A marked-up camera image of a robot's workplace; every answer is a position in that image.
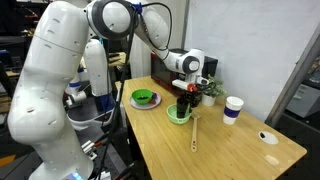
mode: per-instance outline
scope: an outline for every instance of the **potted plant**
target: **potted plant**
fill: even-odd
[[[209,84],[206,85],[202,90],[201,102],[205,106],[213,106],[216,97],[223,96],[227,92],[224,89],[222,89],[222,79],[217,79],[209,75],[208,80]]]

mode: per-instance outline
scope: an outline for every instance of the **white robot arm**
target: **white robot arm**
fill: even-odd
[[[73,173],[88,179],[93,170],[93,162],[83,152],[68,121],[61,97],[77,73],[88,40],[95,34],[111,39],[126,37],[131,22],[139,18],[135,33],[166,66],[187,74],[187,83],[204,83],[203,52],[169,52],[165,45],[168,28],[163,19],[153,8],[143,7],[143,21],[142,16],[133,13],[137,9],[131,2],[97,0],[80,9],[55,1],[47,7],[35,31],[8,117],[12,137],[31,145],[43,160],[29,179],[72,179]]]

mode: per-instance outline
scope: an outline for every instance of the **flower pot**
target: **flower pot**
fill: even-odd
[[[205,106],[213,106],[216,98],[202,94],[201,102]]]

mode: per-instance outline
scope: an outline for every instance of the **white plate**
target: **white plate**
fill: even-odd
[[[159,93],[156,93],[157,94],[157,98],[155,99],[156,103],[155,104],[144,104],[144,105],[140,105],[140,104],[137,104],[133,99],[132,97],[130,97],[130,104],[132,107],[136,108],[136,109],[152,109],[156,106],[158,106],[161,102],[161,96]]]

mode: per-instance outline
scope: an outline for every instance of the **green bowl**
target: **green bowl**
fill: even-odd
[[[148,89],[138,89],[131,94],[132,99],[140,105],[147,104],[153,96],[153,92]]]
[[[189,121],[191,113],[188,111],[186,112],[185,118],[177,118],[177,105],[173,104],[168,107],[167,109],[167,115],[171,122],[175,124],[184,124]]]

